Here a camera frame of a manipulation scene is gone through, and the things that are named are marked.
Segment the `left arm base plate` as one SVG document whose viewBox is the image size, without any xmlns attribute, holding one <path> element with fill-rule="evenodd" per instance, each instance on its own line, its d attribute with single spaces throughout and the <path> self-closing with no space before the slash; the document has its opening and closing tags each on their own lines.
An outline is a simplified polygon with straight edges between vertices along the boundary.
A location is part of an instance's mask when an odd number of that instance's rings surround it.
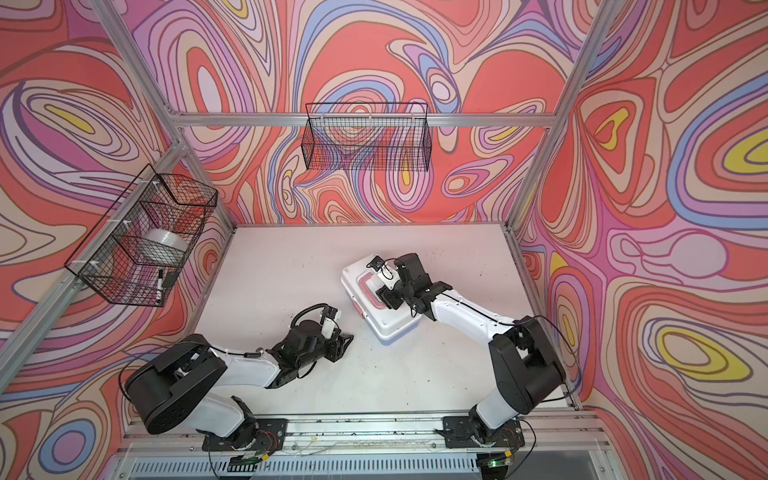
<svg viewBox="0 0 768 480">
<path fill-rule="evenodd" d="M 286 418 L 257 418 L 246 420 L 226 438 L 206 434 L 202 450 L 205 452 L 270 453 L 283 448 L 288 427 Z"/>
</svg>

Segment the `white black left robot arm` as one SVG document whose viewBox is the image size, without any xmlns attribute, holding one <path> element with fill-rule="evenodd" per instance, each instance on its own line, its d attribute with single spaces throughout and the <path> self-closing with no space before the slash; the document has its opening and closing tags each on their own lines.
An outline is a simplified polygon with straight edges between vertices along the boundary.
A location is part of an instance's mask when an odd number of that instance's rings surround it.
<svg viewBox="0 0 768 480">
<path fill-rule="evenodd" d="M 253 352 L 229 352 L 192 334 L 133 372 L 122 389 L 150 434 L 184 425 L 221 439 L 250 438 L 257 429 L 253 412 L 219 388 L 281 388 L 321 359 L 340 360 L 353 340 L 328 318 L 294 323 L 273 348 Z"/>
</svg>

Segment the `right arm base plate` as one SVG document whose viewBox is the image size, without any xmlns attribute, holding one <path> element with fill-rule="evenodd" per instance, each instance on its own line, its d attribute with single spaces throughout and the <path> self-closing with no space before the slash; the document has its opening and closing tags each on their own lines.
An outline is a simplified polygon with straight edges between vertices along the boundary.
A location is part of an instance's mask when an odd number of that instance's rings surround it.
<svg viewBox="0 0 768 480">
<path fill-rule="evenodd" d="M 522 427 L 516 419 L 491 429 L 469 415 L 444 416 L 442 426 L 435 433 L 443 438 L 449 449 L 504 448 L 515 452 L 526 444 Z"/>
</svg>

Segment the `white and blue tool box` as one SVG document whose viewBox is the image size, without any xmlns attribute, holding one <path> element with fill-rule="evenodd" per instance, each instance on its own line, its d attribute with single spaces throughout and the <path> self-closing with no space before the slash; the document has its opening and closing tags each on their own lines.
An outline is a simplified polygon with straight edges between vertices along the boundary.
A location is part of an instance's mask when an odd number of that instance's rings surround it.
<svg viewBox="0 0 768 480">
<path fill-rule="evenodd" d="M 363 258 L 345 267 L 341 284 L 379 342 L 389 345 L 413 330 L 423 316 L 412 311 L 406 303 L 393 309 L 381 299 L 379 291 L 394 287 L 399 275 L 392 261 L 376 269 L 369 266 L 372 260 L 375 257 Z"/>
</svg>

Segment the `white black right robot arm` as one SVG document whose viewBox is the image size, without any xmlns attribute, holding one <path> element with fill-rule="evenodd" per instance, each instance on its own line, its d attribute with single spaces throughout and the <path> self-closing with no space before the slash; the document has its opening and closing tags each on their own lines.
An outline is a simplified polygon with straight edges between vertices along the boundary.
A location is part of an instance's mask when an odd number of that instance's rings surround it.
<svg viewBox="0 0 768 480">
<path fill-rule="evenodd" d="M 532 316 L 514 319 L 434 281 L 419 256 L 373 257 L 366 265 L 383 280 L 376 296 L 390 310 L 405 306 L 414 316 L 448 325 L 488 349 L 495 387 L 469 413 L 478 431 L 494 432 L 529 414 L 566 381 L 555 346 Z"/>
</svg>

